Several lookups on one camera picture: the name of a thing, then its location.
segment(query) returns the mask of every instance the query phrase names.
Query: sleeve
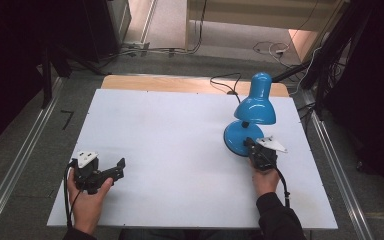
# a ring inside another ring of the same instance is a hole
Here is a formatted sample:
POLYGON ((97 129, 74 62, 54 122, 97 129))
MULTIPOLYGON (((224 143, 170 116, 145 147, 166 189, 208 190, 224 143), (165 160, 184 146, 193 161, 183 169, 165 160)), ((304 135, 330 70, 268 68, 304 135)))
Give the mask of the sleeve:
POLYGON ((73 227, 69 227, 63 240, 96 240, 96 238, 73 227))
POLYGON ((282 205, 276 193, 267 193, 257 200, 259 225, 265 240, 305 240, 301 223, 294 210, 282 205))

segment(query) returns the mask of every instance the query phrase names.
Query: blue lamp shade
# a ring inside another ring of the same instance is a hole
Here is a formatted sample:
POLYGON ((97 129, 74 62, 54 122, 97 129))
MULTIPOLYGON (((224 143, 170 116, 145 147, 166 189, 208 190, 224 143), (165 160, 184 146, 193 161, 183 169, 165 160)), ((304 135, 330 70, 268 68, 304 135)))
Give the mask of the blue lamp shade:
POLYGON ((276 114, 269 101, 272 79, 267 73, 252 77, 249 96, 238 106, 234 116, 244 122, 270 125, 276 123, 276 114))
POLYGON ((249 96, 238 106, 234 116, 239 119, 229 124, 224 130, 224 142, 237 155, 248 156, 244 145, 247 137, 256 141, 263 138, 263 131, 256 125, 276 123, 276 114, 269 101, 272 79, 267 73, 257 73, 251 79, 249 96))

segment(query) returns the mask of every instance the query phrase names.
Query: metal frame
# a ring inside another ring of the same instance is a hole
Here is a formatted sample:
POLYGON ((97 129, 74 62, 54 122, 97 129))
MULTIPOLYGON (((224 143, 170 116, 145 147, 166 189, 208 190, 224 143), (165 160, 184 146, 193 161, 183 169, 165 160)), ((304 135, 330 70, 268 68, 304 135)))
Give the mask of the metal frame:
POLYGON ((8 199, 14 190, 14 187, 21 176, 21 173, 26 166, 30 154, 32 153, 42 130, 48 122, 49 117, 55 107, 56 102, 60 96, 60 91, 63 87, 62 78, 58 77, 53 86, 54 98, 50 101, 50 104, 45 109, 42 109, 33 124, 28 136, 24 140, 23 145, 20 148, 17 156, 15 157, 11 167, 5 175, 4 180, 0 185, 0 215, 8 202, 8 199))
POLYGON ((157 6, 157 0, 152 0, 151 8, 149 9, 148 16, 146 18, 145 27, 143 28, 140 42, 144 43, 146 36, 148 35, 149 25, 151 24, 152 16, 154 15, 155 7, 157 6))
MULTIPOLYGON (((303 97, 306 104, 313 103, 314 98, 311 90, 305 90, 303 97)), ((320 121, 316 112, 311 114, 314 127, 316 128, 317 134, 322 143, 325 151, 327 160, 330 168, 332 169, 336 183, 338 184, 339 191, 341 192, 345 206, 347 207, 348 214, 350 215, 351 221, 354 225, 354 229, 357 233, 358 239, 360 240, 374 240, 374 236, 370 230, 370 227, 364 216, 364 212, 358 203, 358 199, 354 194, 352 186, 348 180, 348 177, 341 166, 338 155, 336 155, 335 148, 333 147, 332 141, 330 140, 328 131, 323 121, 320 121)))

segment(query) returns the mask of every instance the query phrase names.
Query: hand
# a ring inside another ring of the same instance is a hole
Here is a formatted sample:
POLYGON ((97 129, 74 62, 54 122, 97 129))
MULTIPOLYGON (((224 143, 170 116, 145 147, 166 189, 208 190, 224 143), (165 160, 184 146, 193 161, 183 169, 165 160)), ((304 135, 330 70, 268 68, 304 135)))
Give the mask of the hand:
POLYGON ((75 229, 89 235, 93 235, 96 225, 98 225, 99 217, 101 216, 104 198, 110 190, 112 183, 113 179, 108 178, 102 184, 98 193, 89 195, 81 192, 79 194, 79 190, 76 188, 76 184, 74 182, 74 171, 73 169, 70 169, 67 188, 70 196, 69 199, 71 207, 73 207, 74 199, 77 194, 79 194, 73 208, 75 229))
POLYGON ((251 161, 249 162, 252 167, 252 182, 254 183, 255 192, 258 197, 269 193, 276 192, 277 184, 279 183, 279 174, 275 169, 269 169, 264 172, 255 169, 251 161))

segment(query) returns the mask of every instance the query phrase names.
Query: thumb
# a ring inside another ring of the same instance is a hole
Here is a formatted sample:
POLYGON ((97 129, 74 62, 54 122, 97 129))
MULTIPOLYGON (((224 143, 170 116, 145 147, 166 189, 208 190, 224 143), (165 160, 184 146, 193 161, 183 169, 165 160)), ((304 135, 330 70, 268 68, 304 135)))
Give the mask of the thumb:
POLYGON ((112 186, 112 183, 113 183, 113 179, 107 178, 107 180, 105 180, 105 182, 102 184, 101 189, 98 192, 98 194, 100 195, 100 197, 102 199, 104 199, 105 196, 107 195, 108 191, 110 190, 110 188, 112 186))

